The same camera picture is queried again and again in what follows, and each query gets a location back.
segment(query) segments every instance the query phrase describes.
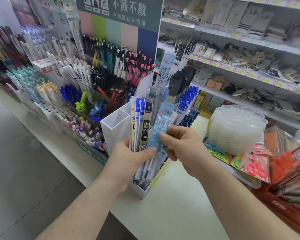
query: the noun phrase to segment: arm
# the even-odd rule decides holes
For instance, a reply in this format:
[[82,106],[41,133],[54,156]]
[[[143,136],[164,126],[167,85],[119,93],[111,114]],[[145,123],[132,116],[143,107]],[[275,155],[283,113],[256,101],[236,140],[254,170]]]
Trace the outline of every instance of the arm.
[[231,240],[290,240],[299,235],[264,206],[209,153],[195,130],[171,126],[160,140],[171,160],[198,179]]
[[97,238],[117,195],[127,189],[140,164],[156,154],[154,147],[133,153],[128,144],[129,139],[116,143],[100,176],[36,240]]

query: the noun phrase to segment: stack of plastic plates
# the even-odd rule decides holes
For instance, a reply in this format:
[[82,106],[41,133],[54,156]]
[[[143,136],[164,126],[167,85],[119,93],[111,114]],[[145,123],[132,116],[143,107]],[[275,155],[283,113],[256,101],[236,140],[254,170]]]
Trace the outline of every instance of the stack of plastic plates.
[[208,141],[233,155],[249,153],[268,124],[264,118],[250,108],[222,105],[211,117]]

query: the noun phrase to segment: scissors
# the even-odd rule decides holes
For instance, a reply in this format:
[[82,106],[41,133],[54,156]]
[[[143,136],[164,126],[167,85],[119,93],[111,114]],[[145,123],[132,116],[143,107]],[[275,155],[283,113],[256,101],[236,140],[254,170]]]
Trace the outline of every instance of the scissors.
[[247,170],[252,176],[259,176],[260,178],[266,179],[268,173],[263,169],[262,165],[258,161],[258,156],[256,154],[252,155],[254,162],[247,165]]

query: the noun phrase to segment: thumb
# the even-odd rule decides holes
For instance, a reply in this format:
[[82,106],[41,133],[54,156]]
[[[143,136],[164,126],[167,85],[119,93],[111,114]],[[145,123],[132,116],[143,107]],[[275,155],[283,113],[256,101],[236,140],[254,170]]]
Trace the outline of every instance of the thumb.
[[150,160],[152,157],[156,155],[156,153],[157,153],[157,149],[154,146],[152,146],[141,152],[136,152],[135,157],[138,160],[138,162],[141,164],[144,163],[145,161]]
[[173,138],[172,136],[169,136],[165,133],[161,132],[159,134],[159,138],[164,145],[170,147],[172,150],[176,150],[182,146],[180,140]]

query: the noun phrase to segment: forearm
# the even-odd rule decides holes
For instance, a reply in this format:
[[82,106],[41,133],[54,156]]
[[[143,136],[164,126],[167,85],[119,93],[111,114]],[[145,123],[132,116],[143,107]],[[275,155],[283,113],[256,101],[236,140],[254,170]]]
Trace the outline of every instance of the forearm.
[[95,240],[117,195],[115,185],[99,177],[36,240]]
[[300,239],[211,156],[198,179],[231,240]]

